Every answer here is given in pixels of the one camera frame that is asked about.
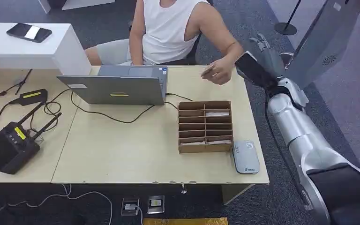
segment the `robotic arm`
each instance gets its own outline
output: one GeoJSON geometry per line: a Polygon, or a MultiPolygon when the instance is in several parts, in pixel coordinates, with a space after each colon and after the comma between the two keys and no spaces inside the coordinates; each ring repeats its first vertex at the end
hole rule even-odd
{"type": "MultiPolygon", "coordinates": [[[[269,95],[267,109],[274,116],[296,165],[301,196],[307,203],[305,209],[314,211],[320,225],[360,225],[360,168],[326,141],[305,113],[308,99],[304,91],[285,77],[289,59],[284,61],[264,36],[258,35],[250,39],[256,43],[251,49],[254,53],[246,52],[235,65],[241,76],[269,95]]],[[[307,79],[312,81],[311,74],[307,79]]],[[[299,80],[306,86],[305,79],[299,80]]]]}

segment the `robot finger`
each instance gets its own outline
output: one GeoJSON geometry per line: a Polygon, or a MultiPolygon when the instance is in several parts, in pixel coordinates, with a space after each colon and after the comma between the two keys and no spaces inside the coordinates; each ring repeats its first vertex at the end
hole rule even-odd
{"type": "Polygon", "coordinates": [[[270,47],[270,44],[268,43],[268,41],[266,40],[266,37],[265,37],[263,34],[257,33],[257,35],[260,37],[260,41],[261,41],[262,43],[264,43],[264,45],[266,46],[266,48],[271,48],[271,47],[270,47]]]}
{"type": "Polygon", "coordinates": [[[254,38],[254,37],[249,38],[249,41],[250,41],[250,42],[255,42],[255,43],[257,43],[257,44],[260,42],[259,39],[254,38]]]}

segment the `wooden desk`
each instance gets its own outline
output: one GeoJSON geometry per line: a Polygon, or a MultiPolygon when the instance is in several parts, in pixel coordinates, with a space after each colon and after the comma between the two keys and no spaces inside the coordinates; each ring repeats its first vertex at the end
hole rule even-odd
{"type": "MultiPolygon", "coordinates": [[[[239,174],[232,153],[179,154],[177,112],[171,105],[155,106],[132,124],[78,110],[57,165],[55,183],[220,184],[229,203],[253,184],[269,178],[244,80],[234,70],[232,80],[217,86],[200,78],[204,67],[170,67],[168,92],[194,101],[230,100],[234,140],[252,140],[260,171],[239,174]]],[[[99,68],[94,67],[96,75],[99,68]]],[[[177,105],[184,99],[170,96],[177,105]]],[[[85,110],[130,121],[147,106],[89,105],[85,110]]]]}
{"type": "MultiPolygon", "coordinates": [[[[0,92],[10,86],[19,83],[27,74],[28,70],[3,70],[0,69],[0,92]]],[[[20,93],[45,88],[48,90],[48,100],[58,95],[61,91],[67,89],[67,86],[60,82],[56,75],[58,70],[34,70],[23,85],[20,93]]],[[[13,88],[6,96],[0,97],[0,109],[7,102],[18,98],[15,95],[17,88],[13,88]]],[[[76,107],[69,101],[70,91],[61,95],[56,101],[61,103],[62,116],[59,118],[57,127],[49,132],[42,134],[44,142],[41,144],[41,150],[38,154],[16,175],[9,175],[0,172],[0,182],[4,183],[50,183],[59,161],[61,151],[66,141],[72,120],[75,115],[76,107]]],[[[29,113],[37,104],[28,106],[10,105],[0,117],[0,130],[11,121],[19,121],[24,115],[29,113]]],[[[46,115],[40,108],[35,113],[32,123],[36,129],[44,126],[52,116],[46,115]]],[[[29,128],[30,120],[23,123],[24,128],[29,128]]]]}

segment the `pole base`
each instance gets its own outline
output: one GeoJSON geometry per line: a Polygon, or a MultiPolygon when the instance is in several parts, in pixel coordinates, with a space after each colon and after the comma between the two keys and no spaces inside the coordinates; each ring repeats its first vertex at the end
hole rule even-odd
{"type": "Polygon", "coordinates": [[[274,25],[274,29],[276,32],[283,34],[283,35],[295,35],[297,33],[297,29],[295,26],[289,24],[288,27],[286,28],[286,23],[285,22],[279,22],[277,24],[274,25]]]}

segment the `cardboard compartment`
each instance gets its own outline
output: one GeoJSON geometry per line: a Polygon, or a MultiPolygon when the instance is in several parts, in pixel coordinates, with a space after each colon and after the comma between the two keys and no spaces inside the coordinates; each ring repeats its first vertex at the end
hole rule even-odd
{"type": "Polygon", "coordinates": [[[179,116],[205,116],[204,110],[179,110],[179,116]]]}
{"type": "Polygon", "coordinates": [[[206,117],[206,123],[231,123],[231,116],[206,117]]]}
{"type": "Polygon", "coordinates": [[[179,123],[179,131],[182,131],[182,130],[205,130],[205,124],[204,123],[179,123]]]}
{"type": "Polygon", "coordinates": [[[230,109],[229,101],[210,101],[205,102],[205,109],[230,109]]]}
{"type": "Polygon", "coordinates": [[[203,102],[180,102],[178,105],[179,110],[196,110],[196,109],[204,109],[203,102]]]}
{"type": "Polygon", "coordinates": [[[233,135],[232,130],[207,130],[206,136],[212,137],[212,136],[231,136],[233,135]]]}
{"type": "Polygon", "coordinates": [[[205,137],[204,130],[193,130],[193,131],[179,131],[179,138],[186,137],[205,137]]]}
{"type": "Polygon", "coordinates": [[[180,144],[180,146],[182,146],[182,144],[201,143],[201,142],[204,142],[204,141],[205,141],[204,137],[180,138],[179,139],[179,144],[180,144]]]}
{"type": "Polygon", "coordinates": [[[179,123],[205,123],[205,117],[179,117],[179,123]]]}
{"type": "Polygon", "coordinates": [[[179,152],[229,151],[233,146],[231,102],[180,102],[179,152]]]}
{"type": "Polygon", "coordinates": [[[232,123],[207,123],[206,129],[207,130],[232,130],[233,124],[232,123]]]}
{"type": "Polygon", "coordinates": [[[233,137],[231,135],[228,136],[215,136],[215,137],[206,137],[206,142],[216,142],[216,141],[232,141],[233,137]]]}

